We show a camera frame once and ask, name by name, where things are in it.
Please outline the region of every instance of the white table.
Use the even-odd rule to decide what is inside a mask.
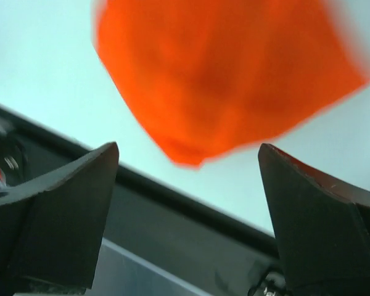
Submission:
[[[370,0],[346,3],[370,48]],[[272,233],[258,147],[199,171],[174,166],[101,65],[91,42],[92,10],[85,0],[0,0],[0,105],[86,147],[117,141],[122,165]],[[370,190],[370,87],[275,145]]]

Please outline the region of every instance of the gray surface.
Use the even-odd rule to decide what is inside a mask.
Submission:
[[[85,295],[209,296],[208,293],[105,239],[100,249],[93,288]]]

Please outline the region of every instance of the orange cloth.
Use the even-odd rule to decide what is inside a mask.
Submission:
[[[317,0],[107,0],[97,53],[176,163],[271,139],[366,80]]]

